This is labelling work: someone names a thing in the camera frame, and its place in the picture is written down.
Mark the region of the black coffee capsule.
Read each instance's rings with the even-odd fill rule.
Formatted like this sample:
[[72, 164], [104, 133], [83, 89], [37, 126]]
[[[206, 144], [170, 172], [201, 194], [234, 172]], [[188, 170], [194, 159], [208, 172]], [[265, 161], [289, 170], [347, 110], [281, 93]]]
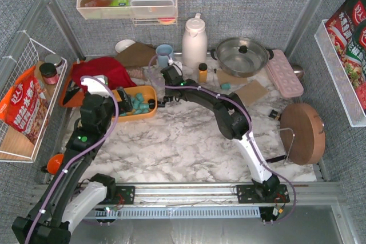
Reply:
[[156, 101], [154, 99], [148, 100], [149, 108], [154, 109], [156, 106]]

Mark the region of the orange plastic storage basket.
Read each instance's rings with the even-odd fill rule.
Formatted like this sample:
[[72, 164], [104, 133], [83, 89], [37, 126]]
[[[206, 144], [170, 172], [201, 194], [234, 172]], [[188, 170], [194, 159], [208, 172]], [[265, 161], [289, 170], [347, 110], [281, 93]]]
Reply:
[[153, 116], [155, 116], [155, 113], [157, 111], [157, 94], [152, 86], [144, 85], [144, 86], [128, 87], [124, 88], [124, 90], [126, 94], [130, 95], [131, 97], [136, 97], [137, 94], [142, 94], [142, 97], [144, 98], [142, 103], [144, 104], [148, 104], [148, 101], [150, 99], [153, 99], [155, 100], [155, 105], [154, 108], [148, 109], [147, 113], [142, 112], [140, 114], [134, 114], [135, 110], [133, 110], [132, 112], [126, 113], [125, 116], [123, 115], [119, 116], [117, 117], [117, 122], [121, 123], [121, 122], [137, 121], [152, 118]]

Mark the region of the red cloth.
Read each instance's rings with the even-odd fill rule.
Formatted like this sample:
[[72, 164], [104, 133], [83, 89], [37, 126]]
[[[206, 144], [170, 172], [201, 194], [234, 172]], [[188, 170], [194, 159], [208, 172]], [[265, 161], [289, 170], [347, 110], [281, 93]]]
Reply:
[[86, 92], [86, 86], [81, 85], [81, 77], [86, 75], [92, 77], [104, 75], [108, 80], [110, 90], [115, 90], [118, 87], [137, 86], [129, 77], [125, 67], [112, 57], [95, 58], [73, 66], [71, 78], [84, 92]]

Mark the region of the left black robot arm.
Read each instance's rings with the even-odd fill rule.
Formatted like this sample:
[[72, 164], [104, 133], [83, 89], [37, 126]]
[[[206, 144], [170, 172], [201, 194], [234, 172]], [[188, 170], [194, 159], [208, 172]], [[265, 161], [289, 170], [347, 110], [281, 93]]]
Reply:
[[117, 121], [118, 103], [108, 96], [88, 94], [80, 109], [82, 125], [74, 129], [56, 175], [26, 217], [16, 217], [12, 230], [19, 243], [69, 243], [86, 215], [100, 202], [116, 195], [116, 180], [96, 174], [79, 195], [74, 192], [81, 176], [95, 159]]

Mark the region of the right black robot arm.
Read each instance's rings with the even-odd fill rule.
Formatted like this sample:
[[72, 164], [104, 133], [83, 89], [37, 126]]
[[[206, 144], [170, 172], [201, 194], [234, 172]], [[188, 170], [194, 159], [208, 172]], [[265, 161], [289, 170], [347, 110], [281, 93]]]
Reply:
[[260, 199], [273, 195], [280, 185], [278, 176], [270, 169], [255, 139], [252, 119], [236, 93], [219, 94], [192, 79], [183, 79], [176, 65], [161, 70], [165, 90], [173, 97], [199, 104], [214, 113], [220, 133], [233, 140], [248, 164], [252, 182]]

